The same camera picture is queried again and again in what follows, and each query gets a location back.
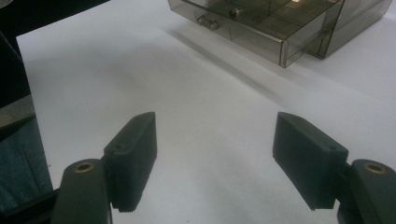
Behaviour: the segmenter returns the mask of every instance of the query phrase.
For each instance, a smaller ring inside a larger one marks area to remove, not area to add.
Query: white table
[[[114,223],[337,223],[311,212],[272,158],[278,111],[396,168],[396,6],[321,61],[287,69],[210,34],[165,0],[112,0],[18,38],[49,172],[100,158],[133,116],[155,111],[158,159]]]

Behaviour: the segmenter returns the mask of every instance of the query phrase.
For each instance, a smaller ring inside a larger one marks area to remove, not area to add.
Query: gray fabric
[[[52,191],[36,119],[0,142],[0,211]]]

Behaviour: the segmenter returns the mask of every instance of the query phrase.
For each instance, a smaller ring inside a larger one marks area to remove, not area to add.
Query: plastic storage container
[[[169,0],[177,14],[287,67],[325,58],[387,11],[391,0]]]

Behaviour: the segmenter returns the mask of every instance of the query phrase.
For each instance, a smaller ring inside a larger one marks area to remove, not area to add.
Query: drawer handle
[[[197,19],[198,24],[203,25],[210,31],[215,31],[220,28],[220,25],[216,21],[210,21],[205,16],[202,16]]]

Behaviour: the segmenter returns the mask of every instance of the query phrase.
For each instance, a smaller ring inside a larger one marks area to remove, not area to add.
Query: transparent plastic box
[[[177,14],[287,67],[320,59],[380,19],[391,0],[169,0]]]

